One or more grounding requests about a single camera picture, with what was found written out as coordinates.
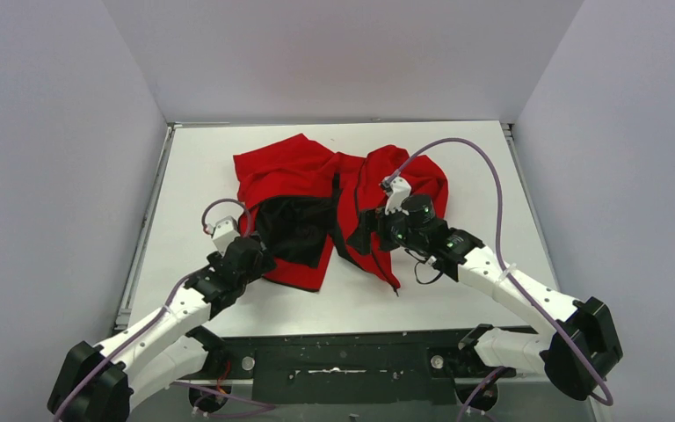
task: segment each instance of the white table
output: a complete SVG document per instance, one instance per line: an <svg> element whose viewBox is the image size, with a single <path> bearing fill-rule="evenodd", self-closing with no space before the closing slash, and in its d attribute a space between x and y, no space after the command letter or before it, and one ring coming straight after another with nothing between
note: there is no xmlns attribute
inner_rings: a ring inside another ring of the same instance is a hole
<svg viewBox="0 0 675 422"><path fill-rule="evenodd" d="M200 214L213 200L236 197L239 186L232 155L304 133L333 151L356 156L393 143L409 153L439 138L456 136L478 143L500 173L504 194L503 253L508 262L556 288L548 258L534 224L511 151L497 121L367 123L313 126L182 127L176 130L163 176L130 323L160 306L174 283L206 263L214 250L200 229ZM446 173L449 225L493 245L496 193L484 161L469 147L445 144L427 155ZM225 204L209 221L239 216ZM393 271L402 282L399 297L389 284L363 273L333 252L322 290L308 293L264 280L247 288L236 305L206 327L223 337L278 336L376 331L420 331L497 326L523 322L490 298L443 278L416 284L415 261L392 253ZM432 277L430 268L421 276Z"/></svg>

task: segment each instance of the wire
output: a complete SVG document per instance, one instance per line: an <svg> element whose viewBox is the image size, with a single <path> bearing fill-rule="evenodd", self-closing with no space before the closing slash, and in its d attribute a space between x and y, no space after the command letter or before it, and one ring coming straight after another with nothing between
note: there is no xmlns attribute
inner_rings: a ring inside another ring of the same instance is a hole
<svg viewBox="0 0 675 422"><path fill-rule="evenodd" d="M384 183L389 184L394 180L397 176L399 176L400 172L404 170L405 167L407 167L412 160L414 160L417 156L420 154L426 152L428 149L435 147L436 145L440 145L441 143L448 143L448 142L456 142L456 143L462 143L464 145L469 146L470 148L474 149L477 154L479 154L483 160L485 160L485 163L488 165L488 168L490 169L490 172L493 175L493 180L496 183L496 194L497 194L497 214L496 214L496 258L498 261L498 264L501 267L501 270L505 271L505 261L503 260L503 253L501 252L501 228L503 226L503 189L501 188L501 183L500 183L500 177L498 176L498 172L496 170L496 166L493 164L493 162L490 160L490 157L483 151L482 148L477 146L472 141L468 141L466 139L462 138L444 138L444 139L439 139L437 141L431 142L428 145L425 145L423 148L419 149L416 151L413 155L411 155L405 162L395 170L394 173L392 173L391 176L389 176ZM516 280L516 277L513 276L513 274L508 273L507 276L508 280L513 284L513 286L529 301L529 303L534 306L535 309L550 323L557 333L562 337L562 339L565 341L565 344L568 345L570 350L576 355L578 360L581 362L582 365L586 368L586 371L588 371L589 375L592 376L594 381L598 384L599 388L604 392L604 397L597 396L595 393L591 393L591 397L593 397L596 401L599 403L606 405L606 406L611 406L614 404L614 397L612 396L612 392L609 390L609 388L606 386L606 383L604 380L601 378L599 373L596 371L596 369L593 367L593 365L589 362L589 360L584 356L583 352L581 352L581 349L576 346L576 343L573 342L573 340L570 338L567 332L562 328L560 324L558 324L553 317L549 315L549 313L542 308L542 306L537 302L536 299L534 299L529 292L526 291L521 286L521 283L519 283L518 280Z"/></svg>
<svg viewBox="0 0 675 422"><path fill-rule="evenodd" d="M276 408L275 404L256 402L255 400L250 400L249 398L232 396L230 394L221 393L219 391L216 391L215 389L210 389L208 387L203 387L202 385L193 384L193 383L190 383L190 382L175 381L175 382L172 383L172 385L176 385L176 386L179 386L179 387L187 387L188 389L196 389L198 391L202 391L204 393L207 393L207 396L203 396L203 397L199 398L198 400L196 400L193 407L197 407L197 403L199 403L204 398L207 398L207 397L210 397L210 396L218 396L218 397L226 397L228 399L235 400L237 402L252 404L252 405L255 405L255 406L258 406L258 407L262 408L262 409L259 409L259 410L256 410L256 411L246 411L246 412L243 412L243 413L233 413L233 414L228 414L228 415L216 415L216 414L213 414L213 413L209 413L208 414L209 418L214 418L214 419L248 418L250 416L259 415L260 413L272 411Z"/></svg>
<svg viewBox="0 0 675 422"><path fill-rule="evenodd" d="M247 216L247 230L244 231L244 234L242 235L242 237L249 236L250 233L252 232L252 215L250 214L250 210L247 209L247 206L244 205L243 202L240 202L238 200L233 200L231 198L222 198L220 200L215 200L215 201L211 202L211 204L208 205L206 207L206 209L203 210L203 215L200 217L200 223L203 225L203 233L205 233L209 236L213 235L213 233L208 233L208 225L206 224L206 217L208 216L208 211L210 211L211 208L213 208L213 207L215 207L219 204L222 204L224 202L231 202L232 204L237 204L239 207L242 207L242 209L244 210L244 215Z"/></svg>
<svg viewBox="0 0 675 422"><path fill-rule="evenodd" d="M472 399L477 396L477 393L480 392L481 389L483 389L484 386L488 385L493 378L495 378L498 374L502 373L503 371L506 370L506 367L497 367L490 371L488 376L483 378L483 380L477 384L477 387L472 390L471 393L469 393L469 396L467 397L467 400L464 401L464 404L461 406L461 409L459 410L459 414L456 416L456 422L460 422L461 418L464 416L464 412L467 411L467 408L469 408L469 404L472 403Z"/></svg>
<svg viewBox="0 0 675 422"><path fill-rule="evenodd" d="M439 271L438 274L436 274L435 277L430 279L429 281L421 281L420 278L417 276L417 266L424 264L423 262L416 262L415 267L413 268L413 272L415 273L415 282L421 286L428 286L429 284L433 284L436 281L441 279L441 276L444 275L444 272Z"/></svg>
<svg viewBox="0 0 675 422"><path fill-rule="evenodd" d="M221 389L221 381L225 380L226 377L229 376L230 370L231 370L231 360L227 360L226 361L226 370L224 371L223 375L220 376L218 380L216 380L216 389L218 389L223 394L227 394L227 392L224 391L223 389Z"/></svg>

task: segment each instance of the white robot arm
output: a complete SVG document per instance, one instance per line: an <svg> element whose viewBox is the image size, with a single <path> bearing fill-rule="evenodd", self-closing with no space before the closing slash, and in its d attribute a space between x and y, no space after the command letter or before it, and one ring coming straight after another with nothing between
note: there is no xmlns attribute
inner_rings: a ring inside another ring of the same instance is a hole
<svg viewBox="0 0 675 422"><path fill-rule="evenodd" d="M47 404L56 419L126 420L178 378L226 360L223 340L202 324L275 262L259 241L239 236L232 217L215 227L214 245L223 253L212 253L209 265L183 278L162 308L94 346L82 342L69 351Z"/></svg>
<svg viewBox="0 0 675 422"><path fill-rule="evenodd" d="M460 349L473 349L489 367L546 375L560 391L577 400L585 400L598 383L546 316L560 324L600 377L622 358L612 316L603 302L593 297L580 302L503 262L480 239L449 228L436 216L431 198L410 195L410 184L403 178L394 177L382 186L388 195L386 206L361 213L359 228L347 240L350 246L369 253L371 235L376 233L384 251L403 247L415 252L421 263L486 294L535 331L505 331L481 324L460 342ZM510 276L540 309L512 284Z"/></svg>

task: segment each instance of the white wall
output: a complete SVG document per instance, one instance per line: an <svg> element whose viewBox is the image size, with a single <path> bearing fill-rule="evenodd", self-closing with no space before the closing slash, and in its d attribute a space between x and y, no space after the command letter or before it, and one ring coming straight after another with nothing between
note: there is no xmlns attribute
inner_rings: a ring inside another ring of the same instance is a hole
<svg viewBox="0 0 675 422"><path fill-rule="evenodd" d="M167 120L513 121L583 0L105 0Z"/></svg>
<svg viewBox="0 0 675 422"><path fill-rule="evenodd" d="M0 421L108 334L164 131L100 0L0 0Z"/></svg>
<svg viewBox="0 0 675 422"><path fill-rule="evenodd" d="M562 288L618 324L614 420L675 421L675 2L586 0L514 129Z"/></svg>

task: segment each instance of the red fabric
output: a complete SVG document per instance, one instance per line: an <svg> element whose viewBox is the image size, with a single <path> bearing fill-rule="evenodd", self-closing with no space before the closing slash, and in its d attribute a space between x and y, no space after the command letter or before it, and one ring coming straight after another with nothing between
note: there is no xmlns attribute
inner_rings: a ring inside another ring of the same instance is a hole
<svg viewBox="0 0 675 422"><path fill-rule="evenodd" d="M357 209L379 207L386 203L387 195L380 182L409 157L405 149L388 145L368 154L366 158L333 153L303 134L234 156L236 176L240 182L237 198L244 202L257 218L258 205L277 196L310 196L330 198L332 181L340 176L342 192L337 204L337 222L343 239L358 227ZM419 156L402 172L412 186L412 193L424 193L433 198L436 214L443 217L448 199L448 184L444 172L427 156ZM247 221L243 215L240 227ZM268 280L317 291L322 286L330 261L333 243L328 236L319 266L286 262L276 258L278 267L265 275ZM385 280L393 288L400 282L392 274L388 252L379 251L379 240L374 234L372 254L361 256L346 245L351 258L364 270Z"/></svg>

